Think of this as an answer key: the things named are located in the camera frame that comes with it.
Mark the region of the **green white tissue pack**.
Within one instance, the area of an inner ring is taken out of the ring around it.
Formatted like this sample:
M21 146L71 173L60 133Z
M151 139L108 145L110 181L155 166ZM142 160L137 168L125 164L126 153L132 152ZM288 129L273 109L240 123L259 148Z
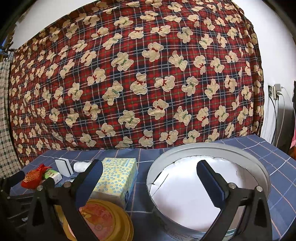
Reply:
M54 180L55 185L59 183L62 180L62 175L53 169L47 170L43 175L44 180L47 180L48 178L52 178Z

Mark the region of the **white gauze roll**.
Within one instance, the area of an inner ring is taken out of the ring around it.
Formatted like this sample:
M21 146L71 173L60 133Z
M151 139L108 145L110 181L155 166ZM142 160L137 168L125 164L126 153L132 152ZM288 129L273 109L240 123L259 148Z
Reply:
M76 162L73 165L74 172L82 173L91 165L91 162Z

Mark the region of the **white sponge block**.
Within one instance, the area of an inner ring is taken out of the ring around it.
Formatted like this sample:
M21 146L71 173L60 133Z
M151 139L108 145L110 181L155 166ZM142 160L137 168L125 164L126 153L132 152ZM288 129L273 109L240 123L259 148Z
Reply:
M55 160L56 166L58 168L59 173L62 176L70 177L73 175L73 169L70 165L70 162L66 158L58 158Z

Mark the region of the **yellow patterned tissue box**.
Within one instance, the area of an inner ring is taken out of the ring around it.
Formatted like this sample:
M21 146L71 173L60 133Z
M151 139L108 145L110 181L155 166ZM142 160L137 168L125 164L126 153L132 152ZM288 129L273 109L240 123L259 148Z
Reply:
M92 194L93 199L114 203L125 209L137 179L135 158L104 158L103 173Z

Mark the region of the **blue checked tablecloth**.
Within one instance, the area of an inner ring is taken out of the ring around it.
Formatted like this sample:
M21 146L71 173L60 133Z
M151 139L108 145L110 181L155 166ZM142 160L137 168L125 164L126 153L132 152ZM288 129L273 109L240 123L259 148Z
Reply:
M250 135L239 138L219 140L216 145L227 150L238 148L254 156L271 180L271 193L268 199L272 219L273 239L279 240L295 221L295 160L266 140ZM152 203L148 200L145 181L152 162L167 149L121 149L90 151L56 151L48 150L36 157L22 169L25 173L37 168L40 164L55 167L54 160L66 158L71 164L91 159L103 160L108 157L136 158L138 176L135 188L128 201L127 211L132 217L135 233L134 240L171 240L153 217Z

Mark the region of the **green white checked cloth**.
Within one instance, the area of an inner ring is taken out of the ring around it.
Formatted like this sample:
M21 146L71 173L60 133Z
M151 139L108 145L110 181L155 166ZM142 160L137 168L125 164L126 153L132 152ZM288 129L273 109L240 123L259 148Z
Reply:
M11 139L9 120L9 77L11 57L1 62L1 99L0 99L0 128L1 128L1 178L7 178L20 171L21 164L16 155L15 147Z

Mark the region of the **round silver metal tin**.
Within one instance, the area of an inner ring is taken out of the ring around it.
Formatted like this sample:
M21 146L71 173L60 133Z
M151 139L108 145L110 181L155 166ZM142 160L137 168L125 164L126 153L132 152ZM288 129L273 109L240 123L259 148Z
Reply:
M250 153L195 143L161 154L147 189L162 228L175 240L272 240L270 178Z

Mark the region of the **red plaid teddy bear blanket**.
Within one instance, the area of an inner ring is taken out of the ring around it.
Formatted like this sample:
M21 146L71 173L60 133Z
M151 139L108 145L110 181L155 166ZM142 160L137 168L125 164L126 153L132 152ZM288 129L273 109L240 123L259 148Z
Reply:
M95 1L15 51L16 154L160 149L259 135L256 33L232 1Z

